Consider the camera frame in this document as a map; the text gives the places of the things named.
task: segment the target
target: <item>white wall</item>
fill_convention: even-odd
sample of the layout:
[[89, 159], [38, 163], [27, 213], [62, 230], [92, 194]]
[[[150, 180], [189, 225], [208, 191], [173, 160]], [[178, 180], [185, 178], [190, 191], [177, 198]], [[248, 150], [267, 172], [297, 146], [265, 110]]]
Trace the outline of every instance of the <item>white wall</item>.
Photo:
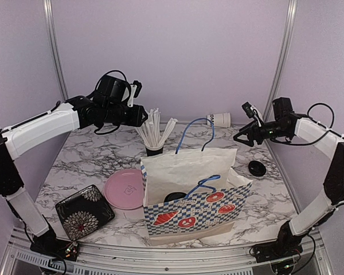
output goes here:
[[288, 1], [54, 0], [58, 48], [70, 96], [89, 94], [120, 69], [143, 84], [136, 104], [192, 120], [211, 112], [248, 119], [264, 108]]
[[[42, 2], [0, 0], [0, 126], [51, 109], [59, 99]], [[33, 198], [63, 141], [64, 137], [53, 139], [15, 162]], [[0, 197], [0, 263], [13, 221]]]
[[[344, 133], [344, 1], [299, 1], [294, 36], [279, 96], [290, 97], [296, 112], [316, 102], [335, 111], [334, 129]], [[330, 124], [326, 109], [313, 116]], [[273, 145], [296, 197], [306, 207], [322, 188], [330, 161], [314, 147]], [[344, 207], [320, 227], [334, 274], [344, 274]]]

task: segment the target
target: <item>blue bag handle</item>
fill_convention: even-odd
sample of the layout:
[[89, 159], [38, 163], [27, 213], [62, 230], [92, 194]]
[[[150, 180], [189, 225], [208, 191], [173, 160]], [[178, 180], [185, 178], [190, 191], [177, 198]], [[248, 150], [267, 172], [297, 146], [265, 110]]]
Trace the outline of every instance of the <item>blue bag handle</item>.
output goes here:
[[205, 182], [209, 181], [209, 180], [215, 180], [215, 179], [220, 179], [220, 175], [212, 175], [210, 177], [208, 177], [207, 179], [202, 179], [202, 180], [199, 180], [199, 182], [197, 183], [197, 185], [190, 191], [186, 194], [185, 196], [185, 199], [187, 199], [189, 197], [189, 195], [192, 194], [192, 192], [194, 192], [196, 189], [198, 189], [199, 187], [205, 187], [205, 188], [209, 188], [209, 189], [212, 189], [213, 190], [213, 193], [215, 191], [217, 191], [217, 189], [215, 187], [212, 187], [212, 186], [207, 186], [207, 185], [204, 185]]
[[184, 138], [185, 135], [186, 135], [187, 129], [189, 129], [189, 127], [190, 127], [193, 123], [195, 123], [195, 122], [197, 122], [197, 121], [199, 121], [199, 120], [206, 120], [206, 121], [210, 122], [210, 125], [212, 126], [212, 129], [213, 129], [212, 138], [202, 146], [201, 151], [204, 151], [205, 146], [206, 146], [209, 142], [211, 142], [211, 141], [214, 139], [214, 136], [215, 136], [214, 123], [213, 123], [211, 120], [209, 120], [209, 119], [207, 119], [207, 118], [205, 118], [205, 117], [202, 117], [202, 118], [200, 118], [200, 119], [195, 119], [195, 120], [191, 121], [191, 122], [186, 126], [186, 128], [185, 128], [185, 130], [184, 130], [184, 132], [183, 132], [183, 134], [182, 134], [181, 140], [180, 140], [179, 143], [178, 143], [178, 146], [177, 146], [177, 149], [176, 149], [176, 154], [178, 153], [178, 151], [179, 151], [179, 149], [180, 149], [180, 147], [181, 147], [181, 145], [182, 145], [183, 138]]

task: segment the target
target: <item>marble table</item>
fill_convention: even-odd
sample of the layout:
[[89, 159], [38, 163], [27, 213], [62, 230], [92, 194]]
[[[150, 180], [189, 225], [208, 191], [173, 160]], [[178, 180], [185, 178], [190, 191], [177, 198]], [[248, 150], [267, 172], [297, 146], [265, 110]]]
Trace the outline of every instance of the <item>marble table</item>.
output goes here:
[[[186, 124], [177, 124], [167, 139], [164, 151], [175, 150]], [[77, 191], [95, 184], [103, 190], [106, 180], [116, 171], [139, 168], [140, 157], [146, 155], [141, 138], [131, 127], [97, 136], [92, 128], [72, 132], [54, 162], [40, 190], [36, 204], [54, 228], [57, 236], [66, 238], [55, 204]], [[229, 233], [191, 241], [157, 246], [158, 248], [201, 248], [240, 245], [274, 239], [280, 225], [296, 215], [282, 177], [265, 145], [248, 147], [233, 140], [238, 127], [217, 128], [209, 147], [238, 148], [234, 169], [253, 179], [251, 193]], [[190, 127], [182, 148], [201, 148], [210, 139], [211, 129], [197, 124]], [[259, 160], [267, 168], [261, 177], [248, 172], [248, 163]], [[119, 210], [116, 218], [100, 230], [81, 239], [82, 242], [127, 247], [149, 247], [143, 209]]]

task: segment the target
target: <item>gift bag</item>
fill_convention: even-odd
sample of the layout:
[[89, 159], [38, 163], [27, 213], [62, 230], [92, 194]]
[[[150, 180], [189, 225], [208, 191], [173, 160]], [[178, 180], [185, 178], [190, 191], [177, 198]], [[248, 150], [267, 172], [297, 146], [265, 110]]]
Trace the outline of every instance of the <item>gift bag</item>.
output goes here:
[[[176, 152], [141, 161], [144, 217], [152, 245], [231, 231], [251, 188], [251, 181], [231, 168], [237, 149], [205, 148], [212, 138], [201, 150], [179, 151], [188, 127]], [[173, 192], [186, 196], [164, 202]]]

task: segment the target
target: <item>white flower print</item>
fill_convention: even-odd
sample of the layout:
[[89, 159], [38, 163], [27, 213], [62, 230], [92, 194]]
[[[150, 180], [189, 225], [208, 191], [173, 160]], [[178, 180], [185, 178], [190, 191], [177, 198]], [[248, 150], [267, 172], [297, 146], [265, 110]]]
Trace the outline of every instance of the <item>white flower print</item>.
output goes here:
[[75, 241], [95, 231], [98, 220], [91, 213], [79, 211], [70, 215], [62, 225], [69, 239]]
[[101, 192], [96, 188], [96, 187], [92, 187], [92, 188], [87, 188], [83, 191], [80, 192], [80, 194], [87, 200], [89, 201], [99, 201], [102, 197]]

